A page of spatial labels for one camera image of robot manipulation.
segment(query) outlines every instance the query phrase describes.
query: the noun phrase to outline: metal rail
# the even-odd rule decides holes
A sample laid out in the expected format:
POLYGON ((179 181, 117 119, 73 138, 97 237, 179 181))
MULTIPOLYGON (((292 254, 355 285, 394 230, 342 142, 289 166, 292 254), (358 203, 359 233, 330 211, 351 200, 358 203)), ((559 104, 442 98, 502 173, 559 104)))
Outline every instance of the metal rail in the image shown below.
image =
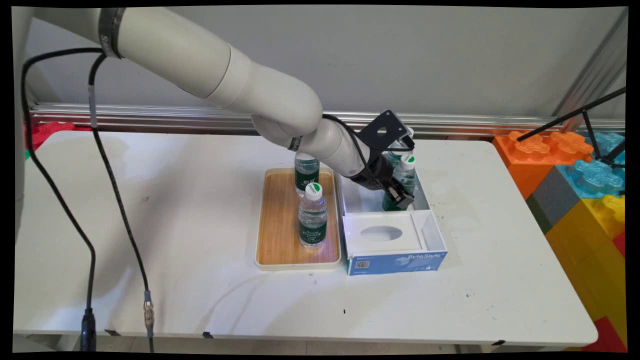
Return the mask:
MULTIPOLYGON (((363 128, 378 116, 368 112, 328 111, 356 130, 363 128)), ((512 130, 526 133, 552 120, 553 117, 504 117, 486 115, 434 115, 398 113, 398 117, 414 129, 417 138, 471 136, 504 136, 512 130)), ((146 133, 196 133, 257 135, 249 115, 239 115, 216 108, 124 106, 97 107, 100 128, 105 131, 132 131, 146 133)), ((89 106, 41 102, 31 109, 31 120, 38 124, 73 122, 77 126, 90 126, 89 106)), ((624 119, 591 119, 594 131, 624 133, 624 119)), ((554 126, 543 132, 560 131, 554 126)), ((585 130, 584 125, 578 131, 585 130)))

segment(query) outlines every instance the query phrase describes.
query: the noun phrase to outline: black pole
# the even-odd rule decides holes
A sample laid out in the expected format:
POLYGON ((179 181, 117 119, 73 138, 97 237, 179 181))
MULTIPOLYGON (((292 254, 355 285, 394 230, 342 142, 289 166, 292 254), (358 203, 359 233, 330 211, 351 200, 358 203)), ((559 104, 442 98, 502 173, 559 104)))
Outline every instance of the black pole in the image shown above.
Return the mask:
POLYGON ((596 151, 596 160, 600 160, 600 148, 598 147, 598 143, 596 143, 596 136, 593 133, 593 129, 591 128, 591 122, 589 121, 589 115, 587 115, 586 111, 582 112, 582 116, 584 117, 584 124, 587 125, 587 131, 589 131, 589 137, 591 138, 591 143, 593 144, 593 149, 596 151))
POLYGON ((607 102, 607 101, 613 99, 614 97, 617 97, 617 96, 620 96, 620 95, 624 94, 625 92, 627 92, 627 87, 626 86, 621 88, 621 89, 619 89, 619 90, 616 90, 616 91, 612 92, 609 95, 605 95, 605 96, 603 96, 603 97, 601 97, 601 98, 599 98, 599 99, 597 99, 597 100, 595 100, 593 102, 590 102, 589 104, 587 104, 587 105, 585 105, 585 106, 583 106, 581 108, 573 110, 572 112, 570 112, 570 113, 568 113, 566 115, 563 115, 563 116, 553 120, 552 122, 548 122, 545 125, 542 125, 542 126, 540 126, 539 128, 537 128, 535 130, 529 131, 528 133, 526 133, 526 134, 522 135, 521 137, 519 137, 518 141, 521 142, 522 140, 528 139, 528 138, 534 136, 535 134, 539 134, 539 133, 543 132, 544 130, 547 130, 550 127, 554 127, 554 126, 560 124, 561 122, 564 122, 567 119, 570 119, 570 118, 572 118, 572 117, 574 117, 576 115, 580 115, 582 112, 590 110, 592 108, 595 108, 596 106, 602 104, 603 102, 607 102))
POLYGON ((613 150, 607 156, 605 156, 605 160, 610 161, 613 164, 613 160, 616 158, 616 156, 620 155, 620 153, 625 150, 625 140, 626 139, 622 140, 622 142, 619 143, 618 146, 613 148, 613 150))

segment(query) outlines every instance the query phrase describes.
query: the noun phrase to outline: blue box label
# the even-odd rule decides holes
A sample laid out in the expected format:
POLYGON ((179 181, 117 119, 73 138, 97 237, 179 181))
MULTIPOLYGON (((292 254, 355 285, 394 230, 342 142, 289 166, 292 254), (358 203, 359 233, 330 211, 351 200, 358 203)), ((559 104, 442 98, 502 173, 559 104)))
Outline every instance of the blue box label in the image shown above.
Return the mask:
POLYGON ((349 263, 349 275, 438 270, 445 255, 446 251, 354 256, 349 263))

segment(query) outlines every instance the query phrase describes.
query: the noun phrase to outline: yellow foam block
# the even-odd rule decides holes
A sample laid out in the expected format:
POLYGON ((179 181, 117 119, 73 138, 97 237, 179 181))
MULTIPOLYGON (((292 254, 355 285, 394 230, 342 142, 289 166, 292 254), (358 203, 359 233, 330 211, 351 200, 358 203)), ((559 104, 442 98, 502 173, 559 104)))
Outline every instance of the yellow foam block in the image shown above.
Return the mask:
POLYGON ((596 312, 606 314, 627 347, 625 258, 613 243, 607 244, 579 263, 577 272, 595 302, 596 312))
POLYGON ((610 238, 615 238, 625 230, 624 195, 605 195, 602 199, 584 199, 584 202, 610 238))
POLYGON ((597 221, 585 199, 578 201, 546 236, 549 242, 557 242, 566 251, 566 254, 556 252, 558 260, 568 257, 574 265, 611 242, 607 231, 597 221))
POLYGON ((553 249, 556 257, 558 258, 558 262, 560 262, 560 265, 573 285, 575 293, 580 298, 580 301, 582 302, 582 305, 584 305, 584 309, 589 314, 591 320, 596 321, 606 316, 605 308, 600 306, 595 300, 594 295, 590 292, 589 287, 584 282, 584 274, 579 272, 579 269, 570 259, 569 252, 564 248, 561 241, 558 241, 559 239, 554 237, 553 234, 550 235, 547 233, 546 237, 549 241, 549 245, 551 245, 551 249, 553 249))

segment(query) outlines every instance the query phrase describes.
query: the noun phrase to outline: floor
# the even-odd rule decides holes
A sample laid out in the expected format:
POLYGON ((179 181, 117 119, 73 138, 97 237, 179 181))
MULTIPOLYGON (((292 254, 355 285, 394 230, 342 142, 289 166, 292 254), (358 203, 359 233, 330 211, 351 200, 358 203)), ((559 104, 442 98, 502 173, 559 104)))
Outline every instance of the floor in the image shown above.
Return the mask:
MULTIPOLYGON (((56 348, 59 338, 59 336, 52 335, 30 335, 27 337, 28 340, 51 348, 56 348)), ((196 338, 154 338, 154 347, 156 352, 174 354, 409 355, 457 353, 455 345, 196 338)), ((73 350, 78 351, 79 349, 78 339, 73 350)), ((98 336, 97 350, 104 352, 148 352, 149 344, 147 338, 98 336)))

